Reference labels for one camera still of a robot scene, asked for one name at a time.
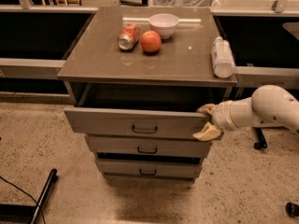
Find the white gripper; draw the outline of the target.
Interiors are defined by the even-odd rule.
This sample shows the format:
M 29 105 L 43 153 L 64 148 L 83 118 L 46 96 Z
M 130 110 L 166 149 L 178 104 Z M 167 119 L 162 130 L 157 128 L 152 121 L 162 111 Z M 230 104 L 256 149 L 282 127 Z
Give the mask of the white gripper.
M 198 113 L 204 113 L 212 116 L 212 122 L 207 122 L 203 129 L 194 133 L 192 136 L 199 141 L 210 141 L 221 135 L 221 131 L 234 132 L 238 127 L 234 124 L 231 116 L 233 102 L 221 102 L 218 105 L 206 104 L 196 109 Z

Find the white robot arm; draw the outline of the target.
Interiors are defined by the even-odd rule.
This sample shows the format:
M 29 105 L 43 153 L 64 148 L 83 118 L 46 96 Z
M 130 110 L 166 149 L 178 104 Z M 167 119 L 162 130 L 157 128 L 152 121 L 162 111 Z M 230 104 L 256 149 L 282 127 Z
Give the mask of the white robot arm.
M 199 141 L 210 141 L 222 132 L 234 132 L 245 127 L 282 126 L 299 132 L 299 102 L 276 85 L 261 86 L 246 99 L 202 105 L 197 111 L 211 117 L 199 133 L 192 135 Z

